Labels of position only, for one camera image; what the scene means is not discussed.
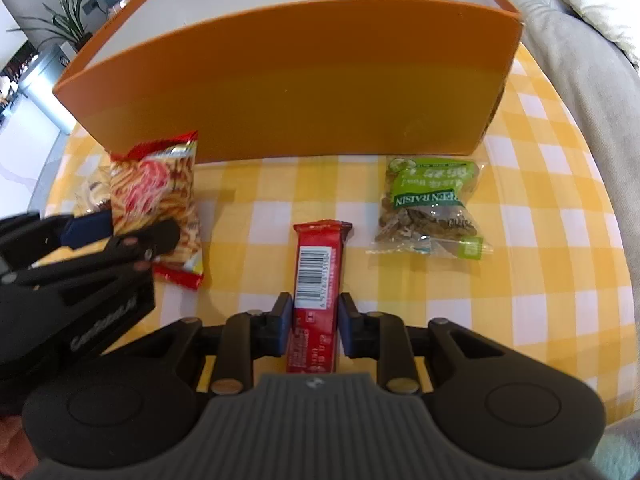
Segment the red chocolate bar wrapper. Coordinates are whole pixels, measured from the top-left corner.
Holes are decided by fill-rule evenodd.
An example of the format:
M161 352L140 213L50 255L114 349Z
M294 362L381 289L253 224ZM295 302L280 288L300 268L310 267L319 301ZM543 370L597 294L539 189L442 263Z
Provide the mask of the red chocolate bar wrapper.
M286 371L328 374L335 370L337 299L342 287L344 246L352 224L318 220L294 226L297 255L292 336Z

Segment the green potted plant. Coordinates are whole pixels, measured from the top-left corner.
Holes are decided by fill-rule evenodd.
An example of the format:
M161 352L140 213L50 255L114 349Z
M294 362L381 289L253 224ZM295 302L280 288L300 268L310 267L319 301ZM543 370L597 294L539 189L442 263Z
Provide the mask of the green potted plant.
M106 21L103 0L3 0L14 24L9 34L20 32L41 51L52 44L69 44L78 52Z

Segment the clear dried fruit snack bag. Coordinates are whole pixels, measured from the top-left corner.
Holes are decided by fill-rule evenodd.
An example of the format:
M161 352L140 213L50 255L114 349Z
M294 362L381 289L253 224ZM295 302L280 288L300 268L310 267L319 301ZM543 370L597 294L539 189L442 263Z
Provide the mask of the clear dried fruit snack bag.
M74 214L84 216L111 208L111 168L99 166L76 192Z

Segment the beige sofa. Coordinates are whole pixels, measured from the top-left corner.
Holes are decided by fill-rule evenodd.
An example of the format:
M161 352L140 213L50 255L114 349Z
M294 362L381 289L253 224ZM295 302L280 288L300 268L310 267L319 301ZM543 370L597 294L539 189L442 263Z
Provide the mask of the beige sofa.
M561 0L510 0L523 42L584 134L627 245L639 241L639 76Z

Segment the orange cardboard box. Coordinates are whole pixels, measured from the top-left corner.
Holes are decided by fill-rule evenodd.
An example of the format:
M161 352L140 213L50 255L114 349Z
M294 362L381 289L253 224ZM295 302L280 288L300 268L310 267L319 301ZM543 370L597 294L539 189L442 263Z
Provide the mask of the orange cardboard box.
M467 155L522 30L509 0L131 0L54 93L113 154Z

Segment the red fries snack bag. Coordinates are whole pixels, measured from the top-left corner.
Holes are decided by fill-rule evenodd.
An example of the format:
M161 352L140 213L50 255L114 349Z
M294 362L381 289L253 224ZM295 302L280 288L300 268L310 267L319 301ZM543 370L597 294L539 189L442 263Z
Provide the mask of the red fries snack bag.
M112 153L110 192L113 233L124 235L171 219L180 230L174 248L156 257L154 272L198 289L204 278L200 220L194 193L198 134L145 142Z

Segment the green raisin bag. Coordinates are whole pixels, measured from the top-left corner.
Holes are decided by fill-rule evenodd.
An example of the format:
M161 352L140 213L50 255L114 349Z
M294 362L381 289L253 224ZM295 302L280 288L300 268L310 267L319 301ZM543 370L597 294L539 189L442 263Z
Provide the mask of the green raisin bag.
M390 156L372 248L471 261L491 254L468 208L486 166L472 157Z

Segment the silver trash can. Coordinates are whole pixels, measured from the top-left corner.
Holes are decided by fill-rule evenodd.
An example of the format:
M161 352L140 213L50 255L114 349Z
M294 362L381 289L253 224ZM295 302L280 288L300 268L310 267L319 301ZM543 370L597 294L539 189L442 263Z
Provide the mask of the silver trash can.
M62 49L54 44L38 53L28 64L26 72L18 81L18 88L58 130L70 134L77 122L67 108L53 94L53 88L61 79L70 60Z

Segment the yellow checkered tablecloth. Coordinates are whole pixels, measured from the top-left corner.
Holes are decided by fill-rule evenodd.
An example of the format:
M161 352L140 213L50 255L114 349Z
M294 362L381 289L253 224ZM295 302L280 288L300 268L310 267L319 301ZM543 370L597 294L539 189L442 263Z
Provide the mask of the yellow checkered tablecloth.
M465 201L483 247L378 236L388 160L332 156L198 166L204 278L158 282L142 336L184 316L218 325L269 308L293 287L295 226L349 222L342 287L361 310L420 326L449 318L586 382L609 422L634 410L634 293L620 228L574 119L532 55L519 48L506 91L474 153Z

